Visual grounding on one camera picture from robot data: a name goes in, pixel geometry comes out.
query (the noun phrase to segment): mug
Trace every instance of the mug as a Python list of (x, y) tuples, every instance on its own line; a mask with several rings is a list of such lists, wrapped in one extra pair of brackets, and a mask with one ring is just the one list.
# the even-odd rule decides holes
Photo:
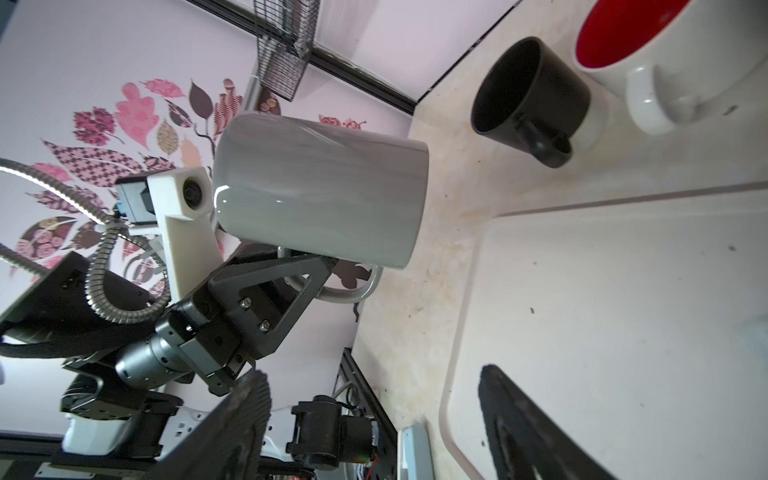
[(690, 122), (768, 54), (766, 0), (598, 0), (574, 63), (648, 134)]
[(607, 105), (537, 37), (499, 58), (472, 105), (475, 133), (562, 167), (587, 151), (607, 123)]
[[(226, 232), (281, 246), (280, 256), (293, 249), (373, 265), (365, 286), (318, 296), (353, 303), (383, 267), (408, 264), (428, 172), (420, 141), (244, 111), (217, 146), (214, 208)], [(286, 280), (300, 289), (300, 279)]]

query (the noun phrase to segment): black mug handle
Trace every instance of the black mug handle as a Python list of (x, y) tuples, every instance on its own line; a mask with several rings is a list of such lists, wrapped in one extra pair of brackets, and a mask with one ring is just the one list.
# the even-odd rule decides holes
[(560, 168), (571, 159), (571, 142), (561, 132), (550, 137), (524, 115), (515, 119), (515, 130), (531, 155), (543, 165)]

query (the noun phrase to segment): mug handle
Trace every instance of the mug handle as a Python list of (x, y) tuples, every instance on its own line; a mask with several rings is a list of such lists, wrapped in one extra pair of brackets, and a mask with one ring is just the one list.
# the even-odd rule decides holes
[[(277, 247), (277, 258), (285, 258), (290, 257), (290, 250), (285, 247)], [(331, 302), (331, 303), (358, 303), (369, 296), (371, 296), (371, 293), (373, 293), (373, 290), (376, 289), (376, 286), (379, 285), (379, 280), (381, 280), (382, 273), (384, 272), (383, 266), (374, 265), (373, 270), (371, 271), (371, 277), (368, 279), (365, 285), (355, 288), (354, 290), (346, 290), (346, 289), (340, 289), (340, 288), (332, 288), (330, 286), (324, 286), (320, 291), (317, 293), (315, 298), (318, 300), (322, 300), (324, 302)], [(306, 285), (306, 278), (303, 276), (286, 276), (284, 277), (285, 281), (288, 285), (290, 285), (294, 290), (297, 292), (300, 292), (304, 290), (304, 286)]]
[(543, 165), (559, 168), (571, 159), (571, 142), (564, 134), (558, 132), (554, 137), (549, 137), (522, 114), (515, 119), (515, 130), (528, 147), (528, 152)]
[(626, 102), (632, 120), (645, 133), (662, 135), (677, 128), (677, 124), (664, 110), (656, 92), (652, 65), (635, 68), (629, 73)]

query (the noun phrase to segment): red wire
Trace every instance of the red wire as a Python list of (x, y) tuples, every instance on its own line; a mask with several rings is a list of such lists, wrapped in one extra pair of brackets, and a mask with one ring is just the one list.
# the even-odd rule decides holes
[(379, 461), (379, 456), (373, 458), (373, 463), (371, 464), (371, 468), (368, 469), (368, 475), (366, 475), (366, 480), (371, 480), (371, 472), (373, 472), (373, 467), (376, 466), (376, 462)]

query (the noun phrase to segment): wire mesh basket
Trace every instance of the wire mesh basket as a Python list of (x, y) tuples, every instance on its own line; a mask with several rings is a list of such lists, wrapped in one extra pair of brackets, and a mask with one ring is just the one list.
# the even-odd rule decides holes
[(253, 1), (261, 84), (288, 101), (310, 61), (319, 7), (319, 0)]

